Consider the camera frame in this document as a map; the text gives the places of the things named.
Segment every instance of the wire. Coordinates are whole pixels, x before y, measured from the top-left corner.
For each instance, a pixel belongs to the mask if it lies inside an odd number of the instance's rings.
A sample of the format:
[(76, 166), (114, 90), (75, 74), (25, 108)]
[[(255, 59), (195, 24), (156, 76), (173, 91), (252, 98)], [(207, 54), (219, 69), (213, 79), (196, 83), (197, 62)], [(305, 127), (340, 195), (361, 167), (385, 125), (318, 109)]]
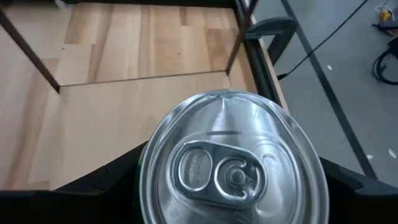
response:
[(383, 72), (385, 71), (385, 69), (387, 68), (387, 65), (381, 65), (381, 62), (383, 61), (383, 59), (385, 57), (387, 57), (387, 55), (391, 54), (391, 48), (385, 52), (383, 52), (374, 62), (372, 65), (372, 73), (373, 76), (379, 80), (380, 82), (383, 82), (385, 84), (388, 85), (398, 85), (398, 82), (394, 82), (394, 81), (390, 81), (386, 78), (384, 78)]
[(316, 51), (319, 47), (321, 47), (326, 41), (328, 41), (330, 39), (330, 37), (332, 37), (333, 35), (335, 35), (337, 33), (337, 31), (340, 30), (340, 28), (342, 28), (366, 3), (368, 0), (364, 0), (341, 24), (340, 26), (338, 26), (325, 40), (323, 40), (322, 42), (320, 42), (313, 50), (311, 50), (310, 53), (307, 54), (307, 56), (305, 58), (303, 58), (303, 60), (301, 60), (293, 69), (291, 69), (290, 72), (285, 73), (285, 74), (281, 74), (278, 75), (278, 80), (281, 80), (285, 77), (287, 77), (288, 75), (290, 75), (296, 68), (298, 68), (306, 59), (308, 59), (312, 53), (314, 53), (314, 51)]

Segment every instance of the can rim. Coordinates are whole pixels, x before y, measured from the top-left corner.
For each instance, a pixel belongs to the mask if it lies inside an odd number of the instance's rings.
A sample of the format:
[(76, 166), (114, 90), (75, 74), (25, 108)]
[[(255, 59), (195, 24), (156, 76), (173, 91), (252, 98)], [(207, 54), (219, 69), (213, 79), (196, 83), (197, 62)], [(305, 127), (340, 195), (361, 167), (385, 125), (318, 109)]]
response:
[[(142, 162), (141, 164), (141, 172), (140, 172), (140, 177), (139, 177), (139, 198), (140, 198), (140, 206), (141, 206), (141, 212), (142, 212), (142, 218), (145, 223), (153, 223), (154, 220), (159, 220), (160, 211), (159, 211), (159, 205), (154, 204), (154, 199), (156, 198), (156, 193), (157, 190), (151, 189), (151, 191), (148, 191), (148, 182), (152, 183), (154, 175), (156, 172), (150, 172), (150, 168), (153, 167), (154, 160), (151, 158), (156, 158), (159, 156), (161, 153), (160, 150), (156, 150), (157, 143), (159, 143), (159, 139), (161, 139), (163, 133), (167, 128), (169, 128), (169, 124), (173, 121), (174, 117), (179, 115), (182, 111), (188, 111), (186, 110), (188, 106), (190, 106), (191, 103), (196, 101), (197, 99), (203, 98), (204, 96), (208, 95), (214, 95), (214, 94), (220, 94), (220, 93), (242, 93), (242, 94), (247, 94), (251, 96), (255, 96), (256, 98), (262, 100), (263, 102), (267, 103), (269, 105), (269, 109), (271, 109), (275, 114), (282, 116), (283, 119), (283, 125), (287, 129), (295, 129), (299, 134), (301, 135), (300, 137), (305, 140), (305, 143), (308, 144), (306, 147), (309, 147), (313, 149), (314, 153), (309, 154), (308, 158), (313, 162), (311, 162), (313, 166), (313, 172), (309, 174), (310, 177), (316, 177), (319, 182), (322, 182), (324, 184), (318, 184), (318, 181), (315, 181), (315, 178), (309, 178), (308, 180), (311, 182), (310, 185), (316, 185), (317, 186), (317, 199), (319, 200), (318, 203), (315, 203), (316, 205), (320, 205), (322, 207), (322, 210), (326, 212), (322, 212), (320, 214), (311, 214), (311, 217), (314, 215), (318, 216), (315, 217), (315, 220), (321, 221), (321, 223), (327, 223), (328, 221), (328, 216), (329, 216), (329, 196), (328, 196), (328, 190), (327, 190), (327, 184), (326, 184), (326, 177), (325, 173), (323, 171), (323, 167), (320, 163), (320, 159), (317, 156), (317, 152), (313, 148), (312, 143), (309, 141), (307, 135), (304, 133), (303, 129), (297, 124), (297, 122), (288, 114), (285, 113), (285, 111), (277, 104), (272, 102), (271, 100), (268, 100), (266, 98), (260, 97), (259, 95), (253, 94), (253, 93), (248, 93), (245, 91), (238, 91), (238, 90), (213, 90), (213, 91), (205, 91), (202, 93), (199, 93), (197, 95), (191, 96), (187, 98), (186, 100), (182, 101), (180, 104), (178, 104), (176, 107), (171, 109), (166, 116), (163, 118), (163, 120), (160, 122), (160, 124), (156, 127), (154, 133), (152, 134), (151, 138), (149, 139), (146, 149), (144, 151), (144, 154), (141, 155), (140, 161)], [(311, 207), (312, 210), (314, 209), (314, 203), (312, 203)]]

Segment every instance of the yellow object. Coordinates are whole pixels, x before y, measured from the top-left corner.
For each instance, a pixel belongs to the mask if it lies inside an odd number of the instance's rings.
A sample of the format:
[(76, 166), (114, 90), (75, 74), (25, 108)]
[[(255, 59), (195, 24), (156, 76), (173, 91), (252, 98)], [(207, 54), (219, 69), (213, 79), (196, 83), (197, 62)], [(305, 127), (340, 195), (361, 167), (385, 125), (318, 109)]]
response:
[(380, 11), (380, 20), (387, 21), (391, 18), (391, 12), (388, 10), (381, 10)]
[[(392, 12), (389, 11), (389, 10), (385, 10), (385, 9), (381, 10), (380, 13), (379, 13), (380, 20), (381, 21), (387, 21), (387, 20), (391, 19), (392, 18), (392, 14), (391, 13)], [(390, 34), (390, 35), (396, 35), (397, 34), (397, 32), (395, 30), (387, 30), (387, 33)]]

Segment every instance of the wooden floor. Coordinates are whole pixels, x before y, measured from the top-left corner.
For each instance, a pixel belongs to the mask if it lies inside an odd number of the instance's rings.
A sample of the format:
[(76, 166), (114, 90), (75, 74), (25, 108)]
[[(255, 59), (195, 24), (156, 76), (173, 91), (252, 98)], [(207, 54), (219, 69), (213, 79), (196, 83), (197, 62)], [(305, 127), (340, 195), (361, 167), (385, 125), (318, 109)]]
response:
[[(6, 14), (40, 58), (59, 61), (53, 74), (61, 85), (222, 71), (238, 29), (232, 9), (44, 6)], [(242, 56), (237, 66), (248, 70)]]
[(0, 189), (67, 184), (148, 140), (167, 112), (196, 93), (256, 92), (242, 47), (230, 76), (217, 72), (236, 37), (229, 9), (124, 6), (6, 9), (70, 86), (54, 92), (0, 29)]

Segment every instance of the concrete floor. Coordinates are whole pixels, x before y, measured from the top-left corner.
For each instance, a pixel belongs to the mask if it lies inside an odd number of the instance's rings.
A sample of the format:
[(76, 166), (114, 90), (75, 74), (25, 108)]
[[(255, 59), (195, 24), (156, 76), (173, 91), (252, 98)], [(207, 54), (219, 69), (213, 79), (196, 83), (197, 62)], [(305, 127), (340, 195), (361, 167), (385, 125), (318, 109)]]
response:
[[(330, 35), (363, 0), (288, 0), (311, 48)], [(380, 33), (374, 7), (384, 0), (368, 1), (315, 56), (331, 85), (352, 130), (380, 181), (398, 187), (398, 87), (377, 82), (371, 75), (373, 61), (387, 49), (392, 37)], [(398, 2), (387, 4), (394, 7)], [(281, 0), (260, 1), (257, 20), (287, 16)], [(272, 38), (266, 37), (267, 43)], [(303, 44), (294, 36), (277, 62), (278, 74), (289, 72), (306, 56)], [(389, 60), (391, 76), (398, 60)], [(292, 116), (312, 140), (319, 156), (363, 173), (348, 138), (333, 111), (313, 65), (306, 60), (281, 81)]]

